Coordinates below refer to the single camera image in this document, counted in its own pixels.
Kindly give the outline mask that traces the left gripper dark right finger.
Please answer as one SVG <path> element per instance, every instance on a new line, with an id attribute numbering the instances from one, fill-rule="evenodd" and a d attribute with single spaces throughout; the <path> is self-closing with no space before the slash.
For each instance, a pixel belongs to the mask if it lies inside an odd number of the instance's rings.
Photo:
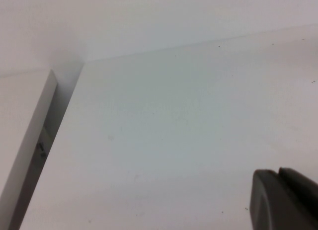
<path id="1" fill-rule="evenodd" d="M 308 210 L 318 209 L 318 184 L 292 168 L 280 168 L 279 176 Z"/>

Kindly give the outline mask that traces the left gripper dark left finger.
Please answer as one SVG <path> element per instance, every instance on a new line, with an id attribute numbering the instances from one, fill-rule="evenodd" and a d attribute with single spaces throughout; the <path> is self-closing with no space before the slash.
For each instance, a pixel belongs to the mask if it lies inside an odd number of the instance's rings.
<path id="1" fill-rule="evenodd" d="M 254 172 L 249 212 L 254 230 L 318 228 L 318 210 L 308 210 L 273 170 Z"/>

